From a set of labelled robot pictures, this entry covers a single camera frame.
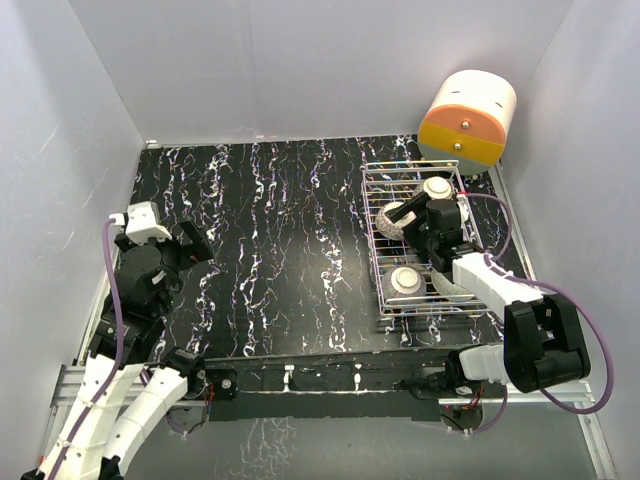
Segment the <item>white orange patterned bowl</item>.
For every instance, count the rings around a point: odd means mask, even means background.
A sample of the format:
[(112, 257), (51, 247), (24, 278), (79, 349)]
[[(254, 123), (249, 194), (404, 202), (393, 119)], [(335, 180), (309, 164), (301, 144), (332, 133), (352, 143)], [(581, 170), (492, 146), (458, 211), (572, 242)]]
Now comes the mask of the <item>white orange patterned bowl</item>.
[(410, 211), (400, 220), (392, 222), (386, 213), (392, 209), (400, 207), (401, 205), (402, 203), (400, 201), (389, 202), (385, 204), (376, 215), (376, 228), (378, 232), (387, 239), (402, 241), (404, 239), (403, 228), (416, 219), (416, 214)]

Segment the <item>blue patterned white bowl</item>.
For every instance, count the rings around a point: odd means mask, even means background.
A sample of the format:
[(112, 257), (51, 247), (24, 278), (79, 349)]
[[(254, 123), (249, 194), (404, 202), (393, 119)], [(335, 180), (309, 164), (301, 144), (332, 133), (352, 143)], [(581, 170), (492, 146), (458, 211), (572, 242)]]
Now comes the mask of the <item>blue patterned white bowl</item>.
[(451, 183), (440, 176), (429, 177), (422, 181), (413, 191), (416, 197), (425, 193), (431, 200), (451, 200), (454, 197), (454, 189)]

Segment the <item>green patterned white bowl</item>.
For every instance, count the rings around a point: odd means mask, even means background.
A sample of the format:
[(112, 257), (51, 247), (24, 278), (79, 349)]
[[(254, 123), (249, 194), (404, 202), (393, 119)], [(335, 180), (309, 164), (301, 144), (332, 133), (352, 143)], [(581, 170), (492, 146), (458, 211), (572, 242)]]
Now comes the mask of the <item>green patterned white bowl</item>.
[(475, 296), (468, 290), (454, 284), (444, 274), (436, 270), (431, 271), (430, 277), (431, 283), (436, 292), (451, 302), (462, 303), (475, 298)]

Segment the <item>purple striped bowl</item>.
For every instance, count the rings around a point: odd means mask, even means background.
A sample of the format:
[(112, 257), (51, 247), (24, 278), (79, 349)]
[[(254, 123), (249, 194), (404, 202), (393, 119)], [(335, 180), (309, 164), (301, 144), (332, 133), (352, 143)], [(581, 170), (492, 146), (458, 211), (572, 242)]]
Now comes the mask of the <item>purple striped bowl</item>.
[(382, 294), (386, 302), (424, 297), (427, 292), (423, 275), (414, 267), (399, 266), (382, 276)]

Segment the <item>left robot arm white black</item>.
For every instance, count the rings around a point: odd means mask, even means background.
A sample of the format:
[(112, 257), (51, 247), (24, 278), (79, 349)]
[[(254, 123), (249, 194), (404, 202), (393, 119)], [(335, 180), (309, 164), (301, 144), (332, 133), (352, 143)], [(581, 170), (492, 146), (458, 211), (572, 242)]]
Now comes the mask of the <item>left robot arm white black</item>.
[[(111, 238), (108, 229), (120, 227)], [(134, 382), (149, 367), (163, 319), (181, 292), (180, 274), (213, 256), (192, 220), (180, 222), (188, 244), (156, 219), (114, 214), (103, 231), (110, 292), (90, 345), (71, 411), (51, 450), (26, 479), (122, 479), (140, 447), (179, 400), (206, 387), (204, 360), (179, 347), (159, 362), (131, 404)]]

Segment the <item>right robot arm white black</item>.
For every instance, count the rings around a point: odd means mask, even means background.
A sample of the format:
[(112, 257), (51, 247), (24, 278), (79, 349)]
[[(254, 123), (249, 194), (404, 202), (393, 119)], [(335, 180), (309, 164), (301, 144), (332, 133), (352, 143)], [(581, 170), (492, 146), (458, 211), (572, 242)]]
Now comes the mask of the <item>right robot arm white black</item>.
[(443, 388), (466, 397), (481, 382), (513, 384), (520, 392), (544, 390), (586, 377), (591, 362), (577, 308), (560, 294), (546, 294), (497, 265), (466, 240), (454, 199), (420, 194), (382, 214), (401, 240), (433, 271), (477, 298), (503, 322), (503, 341), (448, 354)]

